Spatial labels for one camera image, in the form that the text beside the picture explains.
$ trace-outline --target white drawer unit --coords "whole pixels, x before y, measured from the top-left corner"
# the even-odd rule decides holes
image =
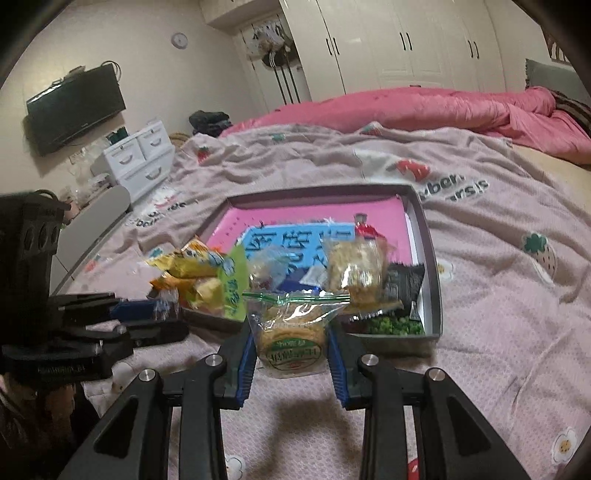
[[[145,162],[139,143],[135,138],[125,138],[103,151],[103,170],[113,176],[125,175]]]
[[[124,186],[133,203],[168,177],[173,158],[174,145],[156,122],[103,150],[90,169],[108,173],[111,185]]]
[[[173,157],[174,150],[169,150],[161,157],[146,162],[140,168],[119,179],[119,184],[129,192],[132,203],[168,177],[170,168],[173,165]]]
[[[170,150],[172,146],[162,122],[150,125],[150,127],[144,128],[138,133],[139,147],[142,149],[147,161],[159,157],[162,153]]]

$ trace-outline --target pink bedsheet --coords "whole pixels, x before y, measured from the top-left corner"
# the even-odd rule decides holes
[[[303,124],[353,133],[370,122],[406,131],[458,127],[508,137],[576,164],[591,164],[591,139],[568,114],[556,110],[551,92],[532,87],[521,93],[457,92],[404,87],[353,93],[324,102],[287,105],[235,125],[227,136],[269,125]]]

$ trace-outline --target wardrobe door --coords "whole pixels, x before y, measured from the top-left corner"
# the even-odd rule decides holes
[[[379,89],[371,48],[355,0],[317,0],[346,93]]]
[[[440,87],[451,86],[435,35],[437,25],[427,14],[426,3],[423,0],[391,1],[402,23],[415,80]]]
[[[476,51],[470,34],[453,0],[425,0],[431,21],[437,24],[437,41],[443,48],[444,59],[452,87],[477,92]]]
[[[410,47],[391,0],[356,0],[356,4],[379,86],[409,86],[414,80]]]
[[[316,0],[281,0],[312,100],[345,93],[336,52]]]
[[[505,92],[505,76],[495,29],[483,0],[455,0],[470,32],[481,92]]]

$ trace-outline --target clear plastic bag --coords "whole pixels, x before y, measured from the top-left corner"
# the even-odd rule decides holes
[[[178,302],[178,290],[161,290],[154,304],[152,318],[156,322],[176,320],[180,315],[180,304]]]
[[[289,250],[271,245],[254,254],[248,261],[251,288],[275,290],[285,280],[290,264]]]
[[[291,378],[326,368],[326,326],[349,304],[347,294],[244,292],[259,359],[271,377]]]
[[[328,259],[328,290],[346,290],[352,305],[375,304],[383,292],[388,243],[377,238],[323,242]]]

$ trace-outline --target gray tray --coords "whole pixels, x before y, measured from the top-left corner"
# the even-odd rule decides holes
[[[409,336],[356,335],[373,353],[428,356],[443,333],[441,290],[427,219],[421,202],[411,186],[404,184],[335,185],[276,190],[230,197],[209,216],[196,233],[206,242],[226,212],[232,207],[248,210],[262,207],[282,208],[326,203],[377,202],[394,196],[399,196],[402,199],[404,210],[408,216],[407,225],[411,230],[409,236],[411,237],[413,261],[425,265],[425,279],[418,306],[426,334]],[[184,318],[193,326],[222,332],[237,332],[242,325],[241,322],[205,315],[189,309],[184,309],[183,314]]]

